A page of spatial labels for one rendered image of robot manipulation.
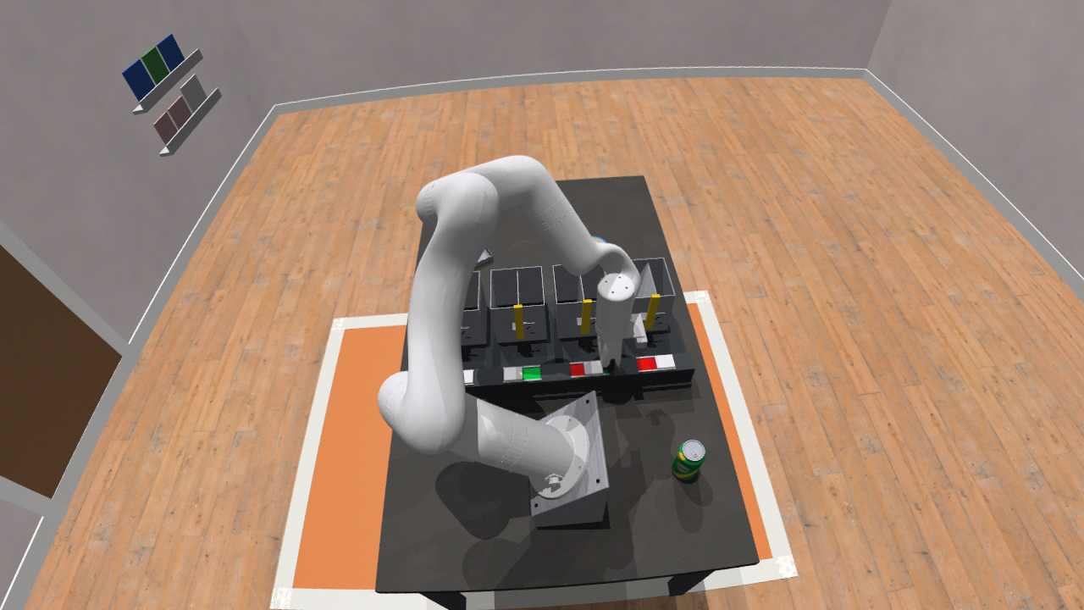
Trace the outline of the green drink can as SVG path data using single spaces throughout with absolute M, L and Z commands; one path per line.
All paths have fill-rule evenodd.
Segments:
M 672 463 L 672 471 L 681 480 L 691 480 L 700 470 L 705 460 L 705 449 L 700 441 L 683 441 Z

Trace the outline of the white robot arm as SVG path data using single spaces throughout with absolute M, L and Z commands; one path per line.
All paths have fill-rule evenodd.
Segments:
M 412 283 L 409 371 L 384 380 L 377 407 L 406 446 L 421 454 L 449 449 L 463 458 L 527 475 L 537 493 L 556 499 L 572 493 L 585 473 L 589 437 L 582 421 L 566 414 L 537 421 L 465 389 L 461 330 L 466 293 L 499 212 L 512 208 L 520 208 L 567 273 L 585 275 L 593 267 L 603 268 L 595 315 L 601 339 L 634 337 L 636 348 L 647 347 L 643 320 L 640 313 L 632 315 L 638 268 L 619 246 L 592 238 L 545 166 L 530 156 L 505 156 L 421 190 L 417 215 L 434 234 Z

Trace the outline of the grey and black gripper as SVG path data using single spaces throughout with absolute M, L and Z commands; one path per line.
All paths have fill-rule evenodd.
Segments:
M 601 369 L 615 371 L 615 362 L 618 366 L 621 362 L 622 340 L 618 342 L 609 342 L 601 339 L 601 337 L 597 337 L 597 342 L 599 342 Z

